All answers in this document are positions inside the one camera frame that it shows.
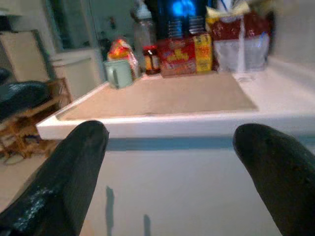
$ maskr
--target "mug handle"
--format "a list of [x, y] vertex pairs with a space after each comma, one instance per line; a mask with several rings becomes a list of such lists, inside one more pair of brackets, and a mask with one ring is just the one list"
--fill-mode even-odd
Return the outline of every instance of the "mug handle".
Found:
[[117, 89], [119, 89], [119, 82], [116, 69], [113, 68], [108, 69], [108, 75], [109, 75], [108, 80], [111, 81]]

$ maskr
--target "jar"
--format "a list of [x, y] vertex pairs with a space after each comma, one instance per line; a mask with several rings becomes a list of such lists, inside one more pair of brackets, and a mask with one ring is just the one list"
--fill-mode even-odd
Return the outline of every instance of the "jar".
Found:
[[146, 74], [154, 75], [161, 72], [158, 59], [158, 49], [155, 45], [143, 48], [143, 55], [146, 63]]

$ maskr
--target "light green mug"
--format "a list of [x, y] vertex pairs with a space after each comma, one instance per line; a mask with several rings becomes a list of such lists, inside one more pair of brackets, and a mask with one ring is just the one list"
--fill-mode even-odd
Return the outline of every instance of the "light green mug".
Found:
[[121, 89], [132, 85], [131, 67], [127, 60], [105, 62], [107, 79], [111, 87]]

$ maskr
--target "plastic bottle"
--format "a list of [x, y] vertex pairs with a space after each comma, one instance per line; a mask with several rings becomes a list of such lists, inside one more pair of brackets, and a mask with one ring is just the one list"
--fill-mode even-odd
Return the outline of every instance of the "plastic bottle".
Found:
[[145, 70], [145, 59], [143, 48], [154, 45], [157, 41], [155, 24], [152, 21], [151, 12], [142, 0], [138, 0], [139, 7], [136, 10], [136, 16], [139, 22], [134, 24], [134, 47], [135, 55], [139, 61], [142, 70]]

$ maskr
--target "tile floor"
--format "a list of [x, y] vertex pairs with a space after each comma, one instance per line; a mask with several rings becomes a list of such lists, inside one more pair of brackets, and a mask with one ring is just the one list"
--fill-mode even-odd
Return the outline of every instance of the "tile floor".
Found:
[[33, 155], [14, 165], [0, 161], [0, 212], [2, 212], [30, 175], [46, 160], [44, 155]]

